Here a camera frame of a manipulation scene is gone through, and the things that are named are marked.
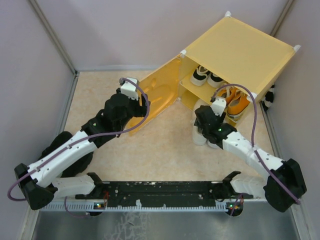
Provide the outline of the orange sneaker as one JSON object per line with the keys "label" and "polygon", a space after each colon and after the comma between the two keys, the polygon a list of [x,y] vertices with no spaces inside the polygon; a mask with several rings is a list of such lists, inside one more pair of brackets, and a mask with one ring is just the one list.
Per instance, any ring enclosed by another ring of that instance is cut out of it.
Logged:
{"label": "orange sneaker", "polygon": [[223,98],[228,106],[240,92],[241,91],[234,86],[227,86],[217,93],[217,97]]}
{"label": "orange sneaker", "polygon": [[244,110],[250,104],[247,95],[242,91],[237,91],[234,98],[230,101],[227,107],[227,115],[231,119],[238,119],[242,116]]}

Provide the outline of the yellow cabinet door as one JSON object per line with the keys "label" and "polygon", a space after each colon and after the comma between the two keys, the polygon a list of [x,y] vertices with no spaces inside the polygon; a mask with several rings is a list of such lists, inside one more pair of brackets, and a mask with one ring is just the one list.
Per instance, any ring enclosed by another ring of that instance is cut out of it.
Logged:
{"label": "yellow cabinet door", "polygon": [[180,65],[181,58],[177,55],[139,83],[150,101],[150,111],[142,125],[130,131],[129,135],[132,136],[137,133],[176,101],[178,98]]}

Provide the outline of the black white sneaker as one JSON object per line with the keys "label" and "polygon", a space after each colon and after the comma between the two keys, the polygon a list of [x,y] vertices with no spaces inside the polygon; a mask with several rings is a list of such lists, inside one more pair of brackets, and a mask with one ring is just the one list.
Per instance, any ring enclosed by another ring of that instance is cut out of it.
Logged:
{"label": "black white sneaker", "polygon": [[225,83],[225,81],[220,78],[219,76],[217,76],[214,73],[210,73],[210,75],[207,78],[207,83],[212,86],[213,88],[219,88],[221,85],[223,85]]}
{"label": "black white sneaker", "polygon": [[200,87],[207,81],[210,74],[211,72],[208,69],[199,65],[196,67],[196,69],[192,73],[190,77],[190,82],[193,85]]}

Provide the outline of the yellow shoe cabinet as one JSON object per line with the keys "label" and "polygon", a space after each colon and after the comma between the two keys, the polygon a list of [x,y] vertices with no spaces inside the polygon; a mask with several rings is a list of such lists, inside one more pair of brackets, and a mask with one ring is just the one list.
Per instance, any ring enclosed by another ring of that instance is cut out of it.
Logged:
{"label": "yellow shoe cabinet", "polygon": [[195,86],[190,78],[203,66],[229,84],[246,87],[260,102],[300,48],[278,40],[227,12],[180,53],[179,97],[190,110],[198,100],[207,104],[215,87]]}

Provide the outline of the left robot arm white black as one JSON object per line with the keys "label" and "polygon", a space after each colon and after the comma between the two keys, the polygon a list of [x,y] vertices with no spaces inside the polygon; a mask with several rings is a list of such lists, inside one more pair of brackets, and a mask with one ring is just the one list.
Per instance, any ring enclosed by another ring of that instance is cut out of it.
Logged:
{"label": "left robot arm white black", "polygon": [[78,176],[93,158],[93,152],[108,141],[127,132],[133,117],[147,118],[150,102],[136,89],[118,88],[104,108],[66,142],[30,165],[15,167],[17,184],[32,210],[39,210],[53,199],[83,195],[94,199],[102,195],[104,184],[95,173]]}

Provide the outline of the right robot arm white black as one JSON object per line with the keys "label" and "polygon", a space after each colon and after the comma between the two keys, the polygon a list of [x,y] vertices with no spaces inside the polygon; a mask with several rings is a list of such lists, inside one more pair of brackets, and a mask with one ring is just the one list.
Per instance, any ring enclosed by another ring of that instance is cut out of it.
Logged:
{"label": "right robot arm white black", "polygon": [[236,195],[266,199],[275,210],[284,213],[306,193],[297,161],[292,158],[285,161],[252,145],[235,127],[224,122],[224,114],[216,115],[208,105],[201,105],[194,113],[194,125],[209,143],[236,155],[259,174],[231,176],[230,186]]}

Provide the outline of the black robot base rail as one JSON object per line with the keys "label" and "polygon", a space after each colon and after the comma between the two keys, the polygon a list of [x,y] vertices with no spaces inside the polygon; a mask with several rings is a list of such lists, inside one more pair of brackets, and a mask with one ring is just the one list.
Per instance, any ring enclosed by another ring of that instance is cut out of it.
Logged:
{"label": "black robot base rail", "polygon": [[89,173],[97,184],[91,193],[77,194],[77,200],[102,200],[108,207],[129,207],[140,200],[143,207],[213,207],[216,202],[231,199],[237,192],[231,180],[233,171],[221,181],[102,181]]}

